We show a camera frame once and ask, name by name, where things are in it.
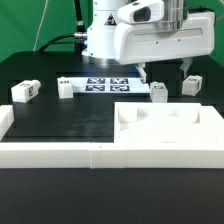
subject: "black cable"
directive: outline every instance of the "black cable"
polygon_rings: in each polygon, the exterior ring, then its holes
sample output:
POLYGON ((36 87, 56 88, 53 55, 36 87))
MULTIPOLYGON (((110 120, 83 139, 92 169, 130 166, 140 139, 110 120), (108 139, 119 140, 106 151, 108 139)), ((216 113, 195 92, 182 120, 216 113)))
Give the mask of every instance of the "black cable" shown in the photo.
POLYGON ((79 0, 74 0, 74 6, 75 6, 75 11, 76 11, 77 21, 83 21, 82 20, 82 11, 81 11, 81 6, 80 6, 79 0))
POLYGON ((205 6, 196 6, 196 7, 191 7, 189 8, 189 13, 197 13, 197 12, 214 12, 215 14, 215 22, 214 25, 216 24, 216 13, 213 9, 207 8, 205 6))
POLYGON ((82 10, 80 6, 79 0, 74 0, 75 12, 76 12, 76 19, 77 19, 77 31, 78 32, 85 32, 86 28, 82 19, 82 10))
POLYGON ((43 45, 41 48, 39 48, 38 51, 44 51, 46 48, 48 48, 48 46, 52 45, 52 44, 56 44, 55 42, 58 41, 58 40, 62 40, 62 39, 65 39, 65 38, 75 38, 74 37, 74 34, 65 34, 65 35, 61 35, 59 37, 56 37, 52 40, 50 40, 48 43, 46 43, 45 45, 43 45))
POLYGON ((45 44, 43 47, 42 47, 42 49, 40 50, 38 50, 38 51, 41 51, 41 52, 43 52, 46 48, 48 48, 49 46, 51 46, 51 45, 60 45, 60 44, 75 44, 76 42, 74 42, 74 41, 66 41, 66 42, 55 42, 55 43, 48 43, 48 44, 45 44))

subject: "green backdrop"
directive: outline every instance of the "green backdrop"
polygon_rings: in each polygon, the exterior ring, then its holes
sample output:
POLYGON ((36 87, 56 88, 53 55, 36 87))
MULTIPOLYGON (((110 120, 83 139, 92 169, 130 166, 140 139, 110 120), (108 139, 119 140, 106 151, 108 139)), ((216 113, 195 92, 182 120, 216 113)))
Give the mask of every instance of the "green backdrop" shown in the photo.
MULTIPOLYGON (((92 21, 92 0, 81 0, 84 22, 92 21)), ((0 61, 19 51, 31 51, 37 36, 46 0, 0 1, 0 61)), ((217 18, 224 14, 218 0, 190 0, 190 5, 205 5, 214 9, 217 18)), ((37 48, 50 39, 75 31, 76 16, 73 0, 48 0, 45 18, 39 33, 37 48)), ((215 26, 216 47, 211 57, 224 67, 224 19, 215 26)), ((72 51, 72 46, 52 46, 49 50, 72 51)))

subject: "small white block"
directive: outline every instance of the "small white block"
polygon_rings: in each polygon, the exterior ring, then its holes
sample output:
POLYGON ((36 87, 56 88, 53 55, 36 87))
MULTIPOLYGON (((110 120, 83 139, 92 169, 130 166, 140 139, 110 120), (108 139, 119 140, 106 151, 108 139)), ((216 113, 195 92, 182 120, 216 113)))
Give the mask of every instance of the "small white block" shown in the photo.
POLYGON ((150 96, 153 103, 167 103, 168 90, 165 84, 152 82, 150 84, 150 96))
POLYGON ((11 105, 0 106, 0 141, 14 121, 11 105))
POLYGON ((195 75, 190 75, 186 80, 183 82, 182 87, 182 94, 195 96, 200 90, 202 85, 202 77, 195 75))
POLYGON ((38 80, 25 80, 11 88, 13 102, 26 103, 39 93, 41 84, 38 80))
POLYGON ((60 99, 73 98, 73 88, 69 78, 58 78, 58 94, 60 99))

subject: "black tabletop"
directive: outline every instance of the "black tabletop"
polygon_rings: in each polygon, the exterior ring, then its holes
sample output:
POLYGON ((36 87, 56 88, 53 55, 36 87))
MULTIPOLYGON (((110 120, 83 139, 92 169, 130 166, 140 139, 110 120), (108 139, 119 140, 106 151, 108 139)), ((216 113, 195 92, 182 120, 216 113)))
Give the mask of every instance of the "black tabletop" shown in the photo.
MULTIPOLYGON (((224 112, 224 72, 208 57, 194 59, 190 73, 203 76, 195 97, 182 96, 181 61, 147 64, 151 81, 164 82, 169 102, 200 102, 224 112)), ((59 100, 62 75, 136 77, 133 66, 100 67, 72 53, 12 55, 0 65, 0 105, 10 89, 41 81, 40 94, 14 103, 15 122, 5 142, 113 142, 114 102, 150 102, 144 94, 74 94, 59 100)), ((0 169, 1 224, 147 223, 223 224, 222 169, 0 169)))
MULTIPOLYGON (((194 59, 189 75, 203 77, 194 97, 181 94, 181 60, 147 64, 148 82, 164 82, 168 102, 197 102, 224 112, 224 70, 209 57, 194 59)), ((74 94, 59 99, 59 77, 139 77, 134 65, 100 66, 84 63, 73 53, 16 53, 0 65, 0 105, 13 104, 15 122, 6 142, 113 142, 114 103, 151 102, 149 94, 74 94), (41 82, 39 95, 26 104, 13 103, 11 87, 23 80, 41 82)))

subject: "metal bracket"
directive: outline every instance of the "metal bracket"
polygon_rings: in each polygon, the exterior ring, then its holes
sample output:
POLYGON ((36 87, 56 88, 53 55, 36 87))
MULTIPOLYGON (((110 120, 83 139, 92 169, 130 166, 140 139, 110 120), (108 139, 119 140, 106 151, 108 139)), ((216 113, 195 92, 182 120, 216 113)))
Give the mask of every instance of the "metal bracket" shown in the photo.
POLYGON ((191 64, 193 62, 193 58, 182 58, 183 63, 180 66, 180 69, 184 72, 184 78, 187 78, 187 72, 189 68, 191 67, 191 64))
POLYGON ((138 70, 138 72, 140 73, 142 83, 146 83, 147 74, 145 73, 145 70, 144 70, 145 63, 139 63, 135 67, 138 70))

